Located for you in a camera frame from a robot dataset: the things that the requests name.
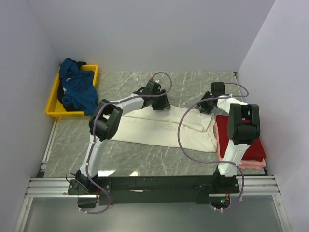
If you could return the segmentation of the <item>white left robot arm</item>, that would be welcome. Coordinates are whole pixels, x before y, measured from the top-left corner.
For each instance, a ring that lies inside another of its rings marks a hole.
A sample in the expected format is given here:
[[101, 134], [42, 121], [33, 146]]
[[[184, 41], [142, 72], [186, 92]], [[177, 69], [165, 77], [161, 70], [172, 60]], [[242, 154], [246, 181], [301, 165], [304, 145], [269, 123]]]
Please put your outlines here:
[[91, 194], [96, 190], [99, 162], [108, 141], [117, 133], [122, 116], [148, 106], [159, 111], [170, 109], [167, 92], [163, 89], [157, 93], [150, 93], [145, 92], [142, 87], [126, 98], [116, 101], [102, 99], [99, 102], [89, 121], [88, 150], [80, 169], [75, 174], [75, 180], [81, 191]]

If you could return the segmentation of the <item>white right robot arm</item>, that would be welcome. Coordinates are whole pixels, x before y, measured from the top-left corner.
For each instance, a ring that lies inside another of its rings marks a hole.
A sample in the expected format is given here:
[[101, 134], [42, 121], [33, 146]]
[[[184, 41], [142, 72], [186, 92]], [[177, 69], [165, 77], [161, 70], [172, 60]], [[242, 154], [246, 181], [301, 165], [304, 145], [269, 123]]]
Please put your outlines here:
[[218, 193], [236, 187], [238, 165], [248, 148], [260, 137], [259, 106], [247, 104], [220, 92], [218, 96], [207, 91], [198, 104], [202, 112], [211, 113], [214, 107], [228, 113], [228, 145], [222, 162], [213, 173], [212, 188]]

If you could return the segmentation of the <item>white t shirt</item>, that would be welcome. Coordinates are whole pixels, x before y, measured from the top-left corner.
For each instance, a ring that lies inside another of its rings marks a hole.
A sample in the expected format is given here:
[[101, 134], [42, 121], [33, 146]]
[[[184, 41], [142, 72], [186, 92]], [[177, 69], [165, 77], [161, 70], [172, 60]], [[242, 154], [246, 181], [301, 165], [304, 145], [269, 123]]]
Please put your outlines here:
[[[169, 110], [154, 111], [151, 107], [122, 116], [115, 141], [179, 147], [177, 131], [186, 108], [171, 106]], [[185, 116], [180, 130], [182, 147], [201, 152], [216, 152], [214, 114], [202, 114], [192, 109]]]

